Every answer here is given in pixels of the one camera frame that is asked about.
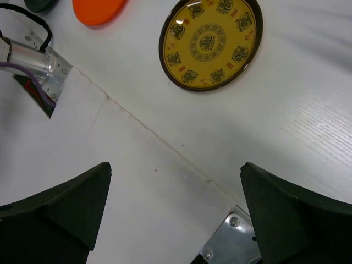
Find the bolt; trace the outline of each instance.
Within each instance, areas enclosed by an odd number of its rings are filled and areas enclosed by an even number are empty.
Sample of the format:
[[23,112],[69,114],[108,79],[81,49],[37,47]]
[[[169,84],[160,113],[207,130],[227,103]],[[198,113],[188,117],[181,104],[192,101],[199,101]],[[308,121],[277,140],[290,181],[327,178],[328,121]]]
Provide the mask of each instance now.
[[206,260],[211,260],[214,257],[213,252],[211,252],[210,250],[207,250],[204,252],[204,258]]
[[238,227],[240,225],[240,220],[237,217],[231,217],[230,226]]

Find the decorative plate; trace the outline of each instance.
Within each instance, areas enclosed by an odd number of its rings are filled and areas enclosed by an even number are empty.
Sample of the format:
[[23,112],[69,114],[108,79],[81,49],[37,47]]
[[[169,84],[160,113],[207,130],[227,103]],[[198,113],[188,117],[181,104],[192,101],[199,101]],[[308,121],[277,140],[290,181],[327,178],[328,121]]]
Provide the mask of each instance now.
[[262,32],[256,0],[181,0],[162,29],[160,61],[181,88],[214,90],[247,68]]

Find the orange plate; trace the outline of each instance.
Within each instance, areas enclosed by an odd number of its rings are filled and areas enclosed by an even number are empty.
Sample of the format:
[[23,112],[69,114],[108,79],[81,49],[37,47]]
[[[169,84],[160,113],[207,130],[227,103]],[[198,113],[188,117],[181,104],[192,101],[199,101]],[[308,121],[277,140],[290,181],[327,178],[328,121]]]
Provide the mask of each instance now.
[[86,26],[102,25],[117,15],[126,0],[72,0],[73,10]]

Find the purple cable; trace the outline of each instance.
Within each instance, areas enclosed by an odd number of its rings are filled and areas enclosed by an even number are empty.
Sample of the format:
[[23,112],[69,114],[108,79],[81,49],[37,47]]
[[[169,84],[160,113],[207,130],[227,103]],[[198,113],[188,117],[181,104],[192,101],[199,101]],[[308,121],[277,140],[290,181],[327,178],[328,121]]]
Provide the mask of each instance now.
[[40,83],[38,82],[37,78],[35,78],[35,76],[33,75],[33,73],[31,73],[29,70],[27,70],[26,68],[14,64],[14,63],[10,63],[10,62],[0,62],[0,68],[12,68],[12,69],[16,69],[19,70],[23,73],[25,73],[31,80],[32,82],[35,84],[35,86],[38,89],[38,92],[40,94],[40,97],[43,99],[44,102],[46,102],[49,106],[51,107],[55,107],[56,103],[50,101],[47,97],[45,92],[43,91],[42,86],[40,85]]

